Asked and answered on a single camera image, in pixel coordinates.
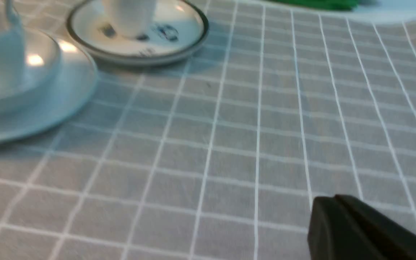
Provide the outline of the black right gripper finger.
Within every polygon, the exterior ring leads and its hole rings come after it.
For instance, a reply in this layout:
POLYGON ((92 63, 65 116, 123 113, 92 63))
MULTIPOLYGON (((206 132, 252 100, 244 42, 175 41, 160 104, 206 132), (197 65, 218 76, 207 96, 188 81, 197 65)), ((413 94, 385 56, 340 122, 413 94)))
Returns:
POLYGON ((416 234, 347 194, 314 198, 307 242, 312 260, 416 260, 416 234))

